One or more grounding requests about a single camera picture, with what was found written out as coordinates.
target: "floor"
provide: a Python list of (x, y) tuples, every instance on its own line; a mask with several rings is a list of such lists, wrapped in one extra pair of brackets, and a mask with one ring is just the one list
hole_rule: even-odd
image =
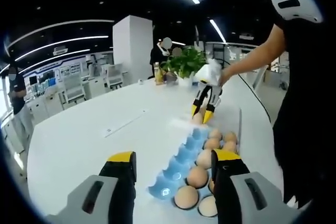
[[(278, 111), (280, 109), (285, 94), (286, 92), (281, 89), (269, 87), (264, 84), (262, 84), (258, 90), (258, 96), (266, 107), (271, 117), (272, 124), (277, 118)], [(27, 156), (28, 153), (26, 151), (23, 151), (20, 154), (20, 158), (22, 159), (24, 166), (27, 164)], [(21, 189), (23, 196), (26, 197), (27, 200), (29, 200), (26, 176), (22, 174), (22, 170), (20, 170), (20, 167), (17, 165), (17, 162), (14, 160), (14, 158), (8, 157), (7, 161), (9, 169), (13, 172), (13, 178), (17, 182), (18, 187)]]

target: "white chair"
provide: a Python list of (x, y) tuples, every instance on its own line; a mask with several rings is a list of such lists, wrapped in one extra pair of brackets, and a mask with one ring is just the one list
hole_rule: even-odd
[(122, 76), (122, 64), (110, 65), (107, 68), (106, 83), (108, 88), (114, 90), (122, 88), (124, 79)]
[(72, 74), (63, 79), (65, 88), (65, 99), (67, 103), (84, 98), (86, 100), (84, 88), (81, 82), (80, 74)]

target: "white pillar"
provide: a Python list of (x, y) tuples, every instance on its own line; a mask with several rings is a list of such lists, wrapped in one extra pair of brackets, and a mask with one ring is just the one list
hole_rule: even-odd
[(128, 16), (113, 26), (114, 64), (123, 64), (131, 83), (152, 75), (149, 64), (153, 48), (152, 21)]

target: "potted plant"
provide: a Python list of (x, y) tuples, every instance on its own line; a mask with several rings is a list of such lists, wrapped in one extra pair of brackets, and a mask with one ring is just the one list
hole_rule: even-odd
[(177, 76), (179, 85), (189, 87), (193, 83), (193, 77), (200, 68), (206, 64), (204, 52), (195, 47), (183, 48), (180, 56), (170, 57), (161, 63), (161, 68)]

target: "desk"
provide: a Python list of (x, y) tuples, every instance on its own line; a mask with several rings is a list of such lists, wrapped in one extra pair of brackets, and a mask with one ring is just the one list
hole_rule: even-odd
[[(189, 219), (176, 209), (172, 214), (146, 190), (154, 184), (158, 172), (167, 167), (187, 134), (185, 129), (172, 130), (168, 122), (190, 111), (193, 99), (194, 92), (178, 86), (156, 86), (152, 79), (144, 85), (129, 85), (88, 100), (41, 122), (35, 127), (28, 156), (32, 202), (41, 214), (55, 215), (66, 205), (67, 195), (74, 188), (89, 175), (99, 174), (108, 157), (135, 151), (138, 181), (134, 224), (216, 223), (216, 218), (210, 222)], [(264, 108), (239, 77), (232, 77), (224, 85), (219, 106), (228, 102), (242, 110), (240, 154), (244, 162), (252, 172), (260, 172), (282, 189), (272, 127)], [(103, 129), (142, 109), (148, 111), (140, 119), (102, 137)]]

